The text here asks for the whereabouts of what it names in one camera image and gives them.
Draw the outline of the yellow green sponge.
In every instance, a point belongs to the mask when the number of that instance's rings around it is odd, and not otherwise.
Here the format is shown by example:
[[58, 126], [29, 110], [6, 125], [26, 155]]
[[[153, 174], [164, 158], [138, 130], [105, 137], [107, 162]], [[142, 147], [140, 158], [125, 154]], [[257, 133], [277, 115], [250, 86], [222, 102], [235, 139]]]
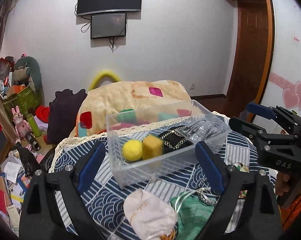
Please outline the yellow green sponge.
[[142, 159], [148, 160], [159, 157], [163, 154], [163, 141], [154, 136], [148, 135], [142, 141]]

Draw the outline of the white drawstring pouch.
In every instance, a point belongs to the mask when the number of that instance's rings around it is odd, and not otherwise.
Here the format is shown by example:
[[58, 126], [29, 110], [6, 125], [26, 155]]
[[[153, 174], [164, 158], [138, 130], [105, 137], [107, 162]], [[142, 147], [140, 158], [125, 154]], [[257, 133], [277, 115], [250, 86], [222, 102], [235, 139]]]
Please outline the white drawstring pouch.
[[126, 219], [139, 239], [160, 239], [173, 233], [178, 215], [171, 205], [143, 189], [124, 201]]

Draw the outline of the beige patterned blanket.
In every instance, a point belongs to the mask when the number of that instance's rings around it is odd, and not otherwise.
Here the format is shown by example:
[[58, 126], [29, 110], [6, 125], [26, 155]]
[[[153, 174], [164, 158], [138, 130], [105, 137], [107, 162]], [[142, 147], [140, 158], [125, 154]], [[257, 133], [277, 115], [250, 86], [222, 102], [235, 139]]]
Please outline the beige patterned blanket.
[[103, 132], [107, 115], [110, 126], [115, 126], [150, 124], [201, 113], [183, 85], [176, 81], [121, 81], [88, 92], [70, 137]]

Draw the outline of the green bottle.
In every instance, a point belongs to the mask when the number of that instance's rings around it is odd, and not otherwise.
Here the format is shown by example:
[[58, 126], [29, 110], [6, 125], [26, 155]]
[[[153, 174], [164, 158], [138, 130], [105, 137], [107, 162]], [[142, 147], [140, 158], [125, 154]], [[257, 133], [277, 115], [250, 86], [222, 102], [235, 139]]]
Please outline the green bottle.
[[31, 113], [29, 113], [29, 114], [27, 114], [26, 118], [27, 118], [27, 121], [28, 121], [28, 123], [31, 127], [31, 130], [32, 130], [34, 136], [36, 138], [40, 137], [41, 131], [40, 131], [35, 119], [34, 119], [34, 116]]

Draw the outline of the green cardboard box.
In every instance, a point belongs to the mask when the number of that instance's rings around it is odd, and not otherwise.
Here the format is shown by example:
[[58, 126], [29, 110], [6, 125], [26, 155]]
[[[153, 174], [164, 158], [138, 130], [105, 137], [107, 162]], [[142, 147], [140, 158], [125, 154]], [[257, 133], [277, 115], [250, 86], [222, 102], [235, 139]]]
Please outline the green cardboard box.
[[2, 101], [3, 107], [10, 119], [13, 118], [11, 109], [16, 106], [22, 115], [34, 113], [35, 109], [41, 104], [40, 92], [34, 92], [29, 86], [24, 88], [18, 94], [13, 94]]

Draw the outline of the yellow pom-pom ball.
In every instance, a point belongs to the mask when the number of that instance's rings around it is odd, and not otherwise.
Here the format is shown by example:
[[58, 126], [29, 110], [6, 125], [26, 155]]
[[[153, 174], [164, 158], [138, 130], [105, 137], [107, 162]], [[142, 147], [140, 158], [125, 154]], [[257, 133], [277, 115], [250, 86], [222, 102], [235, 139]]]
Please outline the yellow pom-pom ball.
[[142, 142], [129, 140], [122, 147], [123, 158], [128, 162], [138, 161], [142, 158]]

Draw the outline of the blue white patterned tablecloth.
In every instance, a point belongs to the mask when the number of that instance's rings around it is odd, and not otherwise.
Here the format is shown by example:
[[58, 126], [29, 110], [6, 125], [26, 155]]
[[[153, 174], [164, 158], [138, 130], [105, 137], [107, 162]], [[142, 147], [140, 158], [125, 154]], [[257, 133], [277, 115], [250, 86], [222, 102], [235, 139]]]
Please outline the blue white patterned tablecloth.
[[[196, 163], [187, 169], [182, 181], [177, 181], [173, 177], [160, 177], [121, 189], [111, 173], [106, 132], [89, 137], [64, 139], [55, 149], [49, 172], [58, 172], [66, 165], [74, 165], [97, 141], [105, 145], [105, 158], [90, 188], [81, 195], [81, 198], [89, 214], [101, 226], [108, 239], [139, 239], [123, 210], [124, 200], [134, 191], [146, 190], [170, 204], [171, 198], [183, 192], [196, 192], [198, 188], [210, 187], [200, 165]], [[258, 156], [252, 142], [236, 132], [229, 133], [217, 155], [226, 164], [237, 167], [242, 164], [250, 172], [264, 168], [257, 163]]]

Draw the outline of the silver scrubbers plastic bag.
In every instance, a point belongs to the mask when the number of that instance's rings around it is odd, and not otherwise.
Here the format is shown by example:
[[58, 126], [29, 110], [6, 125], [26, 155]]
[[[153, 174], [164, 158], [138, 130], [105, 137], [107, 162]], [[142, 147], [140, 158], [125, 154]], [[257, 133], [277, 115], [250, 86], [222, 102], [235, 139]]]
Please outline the silver scrubbers plastic bag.
[[207, 119], [201, 119], [192, 123], [191, 125], [178, 129], [177, 133], [187, 140], [196, 143], [216, 137], [223, 133], [223, 131], [223, 125], [217, 122], [209, 121]]

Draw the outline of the small wall monitor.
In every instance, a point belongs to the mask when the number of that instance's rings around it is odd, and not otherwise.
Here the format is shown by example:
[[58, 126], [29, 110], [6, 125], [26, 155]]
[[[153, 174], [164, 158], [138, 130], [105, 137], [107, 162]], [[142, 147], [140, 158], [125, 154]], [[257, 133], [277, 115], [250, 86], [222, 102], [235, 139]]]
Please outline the small wall monitor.
[[91, 16], [91, 39], [125, 37], [126, 32], [126, 13], [95, 14]]

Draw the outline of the brown wooden door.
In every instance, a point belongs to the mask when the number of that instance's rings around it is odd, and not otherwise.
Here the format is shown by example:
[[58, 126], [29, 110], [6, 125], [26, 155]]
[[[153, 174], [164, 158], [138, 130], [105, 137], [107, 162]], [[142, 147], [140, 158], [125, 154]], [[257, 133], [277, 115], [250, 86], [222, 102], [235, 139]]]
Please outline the brown wooden door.
[[239, 116], [248, 103], [260, 103], [268, 81], [274, 49], [271, 0], [237, 2], [238, 28], [234, 64], [224, 114]]

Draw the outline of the green knitted glove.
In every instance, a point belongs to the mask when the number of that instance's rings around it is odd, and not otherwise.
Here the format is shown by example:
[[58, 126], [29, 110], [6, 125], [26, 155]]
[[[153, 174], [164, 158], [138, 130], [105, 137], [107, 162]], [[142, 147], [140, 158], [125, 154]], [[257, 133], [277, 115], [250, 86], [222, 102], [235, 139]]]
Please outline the green knitted glove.
[[218, 200], [218, 195], [191, 191], [171, 198], [169, 202], [178, 215], [175, 239], [195, 239], [206, 225]]

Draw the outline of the clear plastic storage box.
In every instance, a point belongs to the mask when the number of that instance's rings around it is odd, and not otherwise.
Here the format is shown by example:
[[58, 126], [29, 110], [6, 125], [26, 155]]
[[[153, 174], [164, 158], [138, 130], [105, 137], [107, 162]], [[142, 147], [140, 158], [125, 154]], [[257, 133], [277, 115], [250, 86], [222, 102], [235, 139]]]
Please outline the clear plastic storage box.
[[[182, 181], [197, 163], [195, 145], [204, 141], [218, 153], [231, 129], [221, 117], [195, 100], [170, 103], [106, 116], [110, 169], [120, 188], [155, 178]], [[144, 159], [127, 157], [123, 147], [130, 141], [158, 145], [161, 154]]]

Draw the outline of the dark purple garment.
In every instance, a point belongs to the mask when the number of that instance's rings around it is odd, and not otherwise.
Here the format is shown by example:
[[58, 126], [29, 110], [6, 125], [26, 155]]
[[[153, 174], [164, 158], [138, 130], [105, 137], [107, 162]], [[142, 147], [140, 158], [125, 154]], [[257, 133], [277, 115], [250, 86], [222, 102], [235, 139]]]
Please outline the dark purple garment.
[[70, 135], [76, 126], [78, 111], [86, 97], [85, 89], [75, 94], [70, 89], [55, 93], [55, 99], [49, 103], [50, 114], [46, 138], [48, 144], [57, 145]]

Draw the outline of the pink bunny toy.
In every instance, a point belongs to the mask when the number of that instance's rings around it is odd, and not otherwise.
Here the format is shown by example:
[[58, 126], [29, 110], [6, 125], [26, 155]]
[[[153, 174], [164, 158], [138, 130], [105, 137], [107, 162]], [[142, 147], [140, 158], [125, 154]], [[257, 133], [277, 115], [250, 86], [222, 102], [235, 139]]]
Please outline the pink bunny toy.
[[13, 114], [13, 122], [15, 124], [15, 133], [19, 139], [26, 139], [26, 134], [30, 133], [31, 127], [29, 123], [23, 118], [20, 112], [19, 106], [15, 106], [11, 109]]

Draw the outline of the red plush item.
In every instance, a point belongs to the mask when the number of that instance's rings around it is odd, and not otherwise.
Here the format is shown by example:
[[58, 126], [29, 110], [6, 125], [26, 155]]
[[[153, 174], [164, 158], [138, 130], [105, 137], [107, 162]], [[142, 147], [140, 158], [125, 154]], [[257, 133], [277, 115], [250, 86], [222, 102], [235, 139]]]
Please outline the red plush item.
[[49, 116], [50, 116], [50, 107], [46, 107], [42, 105], [38, 106], [35, 110], [35, 114], [40, 121], [44, 123], [48, 123]]

